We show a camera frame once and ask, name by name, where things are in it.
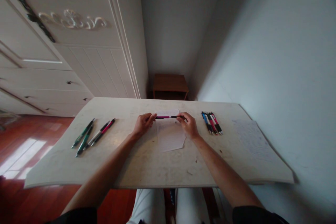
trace table surface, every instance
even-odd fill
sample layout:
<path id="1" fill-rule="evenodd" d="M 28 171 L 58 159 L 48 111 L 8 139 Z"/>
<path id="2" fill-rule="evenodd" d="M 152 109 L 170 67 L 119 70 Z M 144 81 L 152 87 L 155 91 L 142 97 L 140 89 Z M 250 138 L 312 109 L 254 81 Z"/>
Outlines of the table surface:
<path id="1" fill-rule="evenodd" d="M 272 162 L 256 159 L 240 142 L 231 120 L 250 119 L 239 104 L 96 97 L 78 113 L 56 145 L 28 173 L 25 188 L 83 184 L 132 131 L 139 114 L 176 108 L 195 117 L 200 135 L 247 182 L 294 182 L 292 171 L 278 156 Z M 209 134 L 202 110 L 215 113 L 224 135 Z M 71 146 L 91 119 L 97 119 L 93 130 L 97 132 L 114 117 L 116 122 L 101 140 L 75 158 L 77 149 Z M 182 149 L 164 153 L 158 151 L 157 142 L 154 126 L 132 149 L 113 188 L 216 186 L 190 139 L 185 140 Z"/>
<path id="2" fill-rule="evenodd" d="M 187 82 L 184 75 L 155 74 L 154 91 L 188 92 Z"/>

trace person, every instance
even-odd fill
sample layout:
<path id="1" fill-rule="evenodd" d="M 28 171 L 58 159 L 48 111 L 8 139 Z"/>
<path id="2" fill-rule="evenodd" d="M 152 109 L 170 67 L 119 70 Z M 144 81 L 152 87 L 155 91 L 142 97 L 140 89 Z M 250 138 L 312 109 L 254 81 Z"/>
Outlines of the person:
<path id="1" fill-rule="evenodd" d="M 237 223 L 287 223 L 267 211 L 245 181 L 200 136 L 195 119 L 186 112 L 177 121 L 202 155 L 214 181 L 233 208 L 232 220 Z M 97 208 L 117 179 L 134 144 L 155 121 L 156 114 L 138 116 L 134 130 L 111 153 L 104 164 L 85 182 L 62 215 L 52 223 L 96 223 Z M 177 189 L 176 223 L 210 224 L 207 206 L 200 188 Z M 128 224 L 166 223 L 162 189 L 138 189 Z"/>

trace paper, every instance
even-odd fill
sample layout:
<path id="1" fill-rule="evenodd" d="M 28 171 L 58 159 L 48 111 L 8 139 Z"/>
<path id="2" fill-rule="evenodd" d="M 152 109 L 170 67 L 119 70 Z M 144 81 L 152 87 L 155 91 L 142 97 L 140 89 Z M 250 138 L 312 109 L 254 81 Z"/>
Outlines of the paper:
<path id="1" fill-rule="evenodd" d="M 254 158 L 274 161 L 277 154 L 268 144 L 257 122 L 251 120 L 232 120 L 239 139 Z"/>
<path id="2" fill-rule="evenodd" d="M 176 116 L 179 110 L 161 110 L 156 113 L 158 116 Z M 186 136 L 181 124 L 175 118 L 156 120 L 156 130 L 160 152 L 183 148 Z"/>

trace forearm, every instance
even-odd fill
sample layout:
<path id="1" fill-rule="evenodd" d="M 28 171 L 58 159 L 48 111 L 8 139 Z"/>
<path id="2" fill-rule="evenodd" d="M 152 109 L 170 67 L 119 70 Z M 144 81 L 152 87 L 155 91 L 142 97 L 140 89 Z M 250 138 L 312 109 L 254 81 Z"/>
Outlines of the forearm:
<path id="1" fill-rule="evenodd" d="M 128 135 L 91 178 L 76 192 L 63 214 L 76 208 L 98 207 L 117 179 L 137 137 Z"/>
<path id="2" fill-rule="evenodd" d="M 212 149 L 202 137 L 193 139 L 216 184 L 232 207 L 262 204 L 246 182 Z"/>

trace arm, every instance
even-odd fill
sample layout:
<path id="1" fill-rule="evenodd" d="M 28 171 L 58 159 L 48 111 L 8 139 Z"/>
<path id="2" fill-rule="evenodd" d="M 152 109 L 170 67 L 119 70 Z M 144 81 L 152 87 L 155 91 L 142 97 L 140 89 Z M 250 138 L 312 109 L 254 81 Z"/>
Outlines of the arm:
<path id="1" fill-rule="evenodd" d="M 152 127 L 155 117 L 156 114 L 151 113 L 138 116 L 133 132 L 107 158 L 102 167 L 80 187 L 62 214 L 76 208 L 97 208 L 101 204 L 117 179 L 134 144 Z"/>
<path id="2" fill-rule="evenodd" d="M 234 208 L 250 205 L 263 208 L 246 182 L 199 135 L 195 119 L 185 112 L 179 113 L 177 116 L 179 116 L 177 120 L 196 145 L 216 184 L 231 206 Z"/>

